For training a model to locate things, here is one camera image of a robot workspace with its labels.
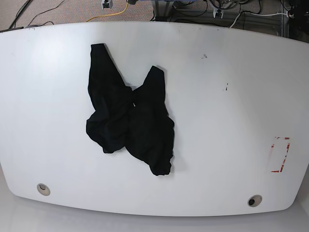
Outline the table grommet hole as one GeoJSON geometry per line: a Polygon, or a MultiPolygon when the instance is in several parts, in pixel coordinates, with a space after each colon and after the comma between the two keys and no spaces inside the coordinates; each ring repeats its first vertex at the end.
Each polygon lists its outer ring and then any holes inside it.
{"type": "Polygon", "coordinates": [[[257,207],[262,202],[261,195],[254,195],[248,200],[249,207],[257,207]]]}
{"type": "Polygon", "coordinates": [[[50,189],[45,184],[38,184],[37,190],[43,196],[49,196],[51,193],[50,189]]]}

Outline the red tape rectangle marker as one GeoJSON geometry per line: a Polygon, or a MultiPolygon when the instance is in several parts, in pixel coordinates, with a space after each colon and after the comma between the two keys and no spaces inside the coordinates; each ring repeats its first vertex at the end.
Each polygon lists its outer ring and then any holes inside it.
{"type": "Polygon", "coordinates": [[[268,168],[271,173],[281,173],[283,171],[287,155],[289,152],[290,137],[275,137],[271,146],[270,160],[268,168]]]}

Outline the black t-shirt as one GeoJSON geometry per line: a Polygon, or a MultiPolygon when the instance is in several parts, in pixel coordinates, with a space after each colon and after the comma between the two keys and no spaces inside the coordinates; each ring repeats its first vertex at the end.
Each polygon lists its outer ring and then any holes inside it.
{"type": "Polygon", "coordinates": [[[156,175],[168,175],[174,147],[174,122],[165,105],[163,70],[152,66],[143,84],[127,86],[105,44],[91,45],[88,94],[94,113],[86,133],[111,154],[125,148],[149,165],[156,175]]]}

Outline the left table grommet hole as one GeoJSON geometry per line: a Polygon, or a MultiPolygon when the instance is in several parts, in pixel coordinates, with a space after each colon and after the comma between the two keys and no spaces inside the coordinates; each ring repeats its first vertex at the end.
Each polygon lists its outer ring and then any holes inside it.
{"type": "Polygon", "coordinates": [[[51,193],[50,189],[45,184],[38,184],[37,190],[43,196],[49,196],[51,193]]]}

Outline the right table grommet hole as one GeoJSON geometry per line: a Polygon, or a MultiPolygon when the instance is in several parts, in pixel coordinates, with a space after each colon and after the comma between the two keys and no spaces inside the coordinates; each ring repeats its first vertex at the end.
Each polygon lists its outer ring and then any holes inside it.
{"type": "Polygon", "coordinates": [[[249,207],[257,207],[262,202],[261,195],[254,195],[248,200],[249,207]]]}

